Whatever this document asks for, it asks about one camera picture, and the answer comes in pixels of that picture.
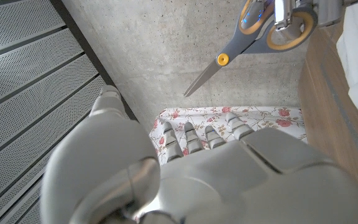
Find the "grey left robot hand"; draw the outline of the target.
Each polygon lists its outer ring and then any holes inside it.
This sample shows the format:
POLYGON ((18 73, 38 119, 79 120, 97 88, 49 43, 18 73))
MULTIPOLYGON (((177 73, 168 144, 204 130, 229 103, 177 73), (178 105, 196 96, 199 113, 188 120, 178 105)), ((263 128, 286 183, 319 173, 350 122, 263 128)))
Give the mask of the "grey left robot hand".
POLYGON ((234 139, 207 127, 209 149, 186 123, 187 155, 165 123, 160 164, 119 91, 102 87, 46 166, 42 223, 358 223, 358 185, 333 160, 282 131, 227 120, 234 139))

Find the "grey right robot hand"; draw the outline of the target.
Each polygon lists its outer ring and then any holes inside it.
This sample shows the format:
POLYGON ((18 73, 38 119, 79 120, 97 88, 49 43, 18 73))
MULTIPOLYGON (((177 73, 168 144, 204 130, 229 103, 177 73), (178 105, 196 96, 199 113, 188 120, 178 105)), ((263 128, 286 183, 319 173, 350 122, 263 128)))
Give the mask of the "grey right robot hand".
POLYGON ((337 24, 341 20, 345 7, 355 5, 358 0, 321 0, 321 1, 291 1, 291 0, 250 0, 246 1, 239 16, 239 28, 245 31, 263 16, 274 15, 275 25, 278 29, 287 28, 295 16, 295 9, 307 7, 317 13, 318 27, 327 27, 337 24))

